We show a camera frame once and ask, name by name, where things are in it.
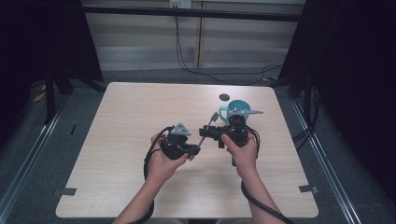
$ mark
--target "black curtain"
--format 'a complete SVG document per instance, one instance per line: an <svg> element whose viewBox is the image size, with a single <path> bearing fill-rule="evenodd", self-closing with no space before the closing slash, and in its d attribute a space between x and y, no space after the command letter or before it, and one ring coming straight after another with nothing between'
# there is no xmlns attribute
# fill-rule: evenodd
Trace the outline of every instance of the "black curtain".
<svg viewBox="0 0 396 224"><path fill-rule="evenodd" d="M48 71L66 78L78 75L103 80L84 12L33 7L34 4L80 5L80 2L0 1L2 141L7 139L26 103L32 83L45 79Z"/></svg>

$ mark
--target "black controller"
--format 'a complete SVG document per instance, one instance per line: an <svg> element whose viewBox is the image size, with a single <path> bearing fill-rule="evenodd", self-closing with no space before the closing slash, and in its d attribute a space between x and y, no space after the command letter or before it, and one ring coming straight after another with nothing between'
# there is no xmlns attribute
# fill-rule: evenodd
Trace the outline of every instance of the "black controller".
<svg viewBox="0 0 396 224"><path fill-rule="evenodd" d="M187 135L191 135L191 132L182 123L175 126L161 142L163 154L172 161L177 160L185 153L189 154L188 158L198 155L201 148L197 145L187 144L189 139Z"/></svg>
<svg viewBox="0 0 396 224"><path fill-rule="evenodd" d="M229 126L207 126L199 129L199 135L202 137L213 138L219 141L219 147L224 148L224 142L221 140L222 134L227 134L235 144L243 147L248 142L248 129L246 128L245 118L241 115L232 115L228 118Z"/></svg>

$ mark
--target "black cable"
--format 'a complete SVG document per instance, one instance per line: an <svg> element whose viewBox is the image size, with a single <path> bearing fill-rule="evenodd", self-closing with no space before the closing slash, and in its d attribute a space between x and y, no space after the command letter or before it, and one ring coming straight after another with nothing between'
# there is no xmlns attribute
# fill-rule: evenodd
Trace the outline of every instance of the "black cable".
<svg viewBox="0 0 396 224"><path fill-rule="evenodd" d="M306 135L305 140L296 148L297 151L299 151L303 147L303 145L306 143L306 141L311 137L312 132L314 131L315 125L317 123L320 99L318 97L318 91L316 89L314 89L314 97L312 99L312 103L315 108L315 115L314 115L313 120L312 121L308 120L307 122L308 122L309 127L293 137L293 142L296 143L301 139L301 137Z"/></svg>
<svg viewBox="0 0 396 224"><path fill-rule="evenodd" d="M179 28L178 28L178 17L175 16L175 23L176 23L176 34L177 34L177 63L178 65L186 72L195 74L195 75L202 75L202 76L207 76L207 77L211 77L212 79L215 79L216 81L228 84L228 85L239 85L239 86L250 86L253 84L256 84L260 81L262 81L262 79L264 78L264 74L266 72L269 72L279 66L281 66L281 64L268 64L266 66L264 66L264 68L260 71L260 72L246 72L246 73L239 73L239 72L230 72L230 73L203 73L203 72L196 72L196 71L192 71L190 70L190 68L185 64L184 59L183 59L183 55L181 53L181 44L180 44L180 35L179 35ZM216 77L212 77L212 76L218 76L218 75L258 75L260 74L261 77L255 81L252 81L250 83L246 83L246 84L240 84L240 83L231 83L231 82L227 82L225 80L221 80L219 78Z"/></svg>
<svg viewBox="0 0 396 224"><path fill-rule="evenodd" d="M282 220L283 222L285 222L286 224L293 224L293 222L288 219L287 217L283 216L281 213L277 212L276 210L272 209L271 207L268 207L267 205L265 205L264 203L261 203L259 201L257 201L255 198L253 198L247 191L247 189L245 188L244 182L241 182L241 190L242 193L245 195L245 197L251 202L254 203L254 205L260 207L260 209L264 210L265 212L273 215L274 217L279 218L280 220Z"/></svg>
<svg viewBox="0 0 396 224"><path fill-rule="evenodd" d="M259 133L248 127L247 125L245 125L245 127L253 134L253 137L256 141L257 144L257 155L259 156L259 151L260 151L260 135ZM247 189L245 188L244 182L241 182L241 190L242 193L245 195L245 197L251 202L254 203L256 206L260 207L260 209L264 210L265 212L279 218L280 220L282 220L283 222L287 223L287 224L292 224L293 222L291 220L289 220L288 218L286 218L285 216L283 216L282 214L280 214L279 212L277 212L276 210L272 209L271 207L265 205L264 203L261 203L259 201L257 201L255 198L253 198L253 196L251 196Z"/></svg>
<svg viewBox="0 0 396 224"><path fill-rule="evenodd" d="M157 135L157 137L154 139L154 141L152 141L151 146L150 146L150 148L149 148L149 150L148 150L148 153L146 154L145 164L144 164L144 166L143 166L143 176L145 177L145 180L146 180L147 177L148 177L148 173L149 173L149 160L151 159L152 153L154 153L154 152L156 152L156 151L158 151L158 150L161 150L161 148L154 149L155 144L157 143L158 139L160 139L160 137L163 135L163 133L164 133L165 131L172 130L173 128L174 128L174 127L166 127L166 128L164 128L164 129ZM130 222L130 224L141 224L141 223L145 223L147 220L149 220L149 219L151 218L153 212L154 212L154 201L152 201L152 203L151 203L151 205L150 205L150 207L149 207L149 209L148 209L148 212L147 212L143 217L139 218L137 221Z"/></svg>

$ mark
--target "metal frame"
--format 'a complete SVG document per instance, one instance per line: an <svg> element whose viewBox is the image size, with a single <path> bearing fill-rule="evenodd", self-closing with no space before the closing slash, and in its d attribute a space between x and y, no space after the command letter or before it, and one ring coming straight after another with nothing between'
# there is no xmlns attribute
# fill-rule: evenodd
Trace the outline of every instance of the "metal frame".
<svg viewBox="0 0 396 224"><path fill-rule="evenodd" d="M37 10L82 10L88 13L125 14L125 15L150 15L150 16L179 16L195 18L218 18L252 21L299 21L300 15L271 14L254 12L236 12L206 9L186 9L167 7L114 7L106 5L81 4L79 5L55 5L33 4L31 8Z"/></svg>

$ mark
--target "person's right hand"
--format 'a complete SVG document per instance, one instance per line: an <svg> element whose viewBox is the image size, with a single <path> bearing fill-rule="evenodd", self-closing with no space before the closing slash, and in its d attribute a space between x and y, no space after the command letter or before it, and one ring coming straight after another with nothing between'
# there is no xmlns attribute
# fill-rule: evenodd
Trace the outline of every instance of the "person's right hand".
<svg viewBox="0 0 396 224"><path fill-rule="evenodd" d="M235 161L236 165L236 172L239 174L239 176L244 178L244 176L247 174L257 172L257 144L251 132L247 134L247 144L243 147L237 146L235 142L225 133L221 135L221 140L227 146L227 151L233 155L233 160Z"/></svg>

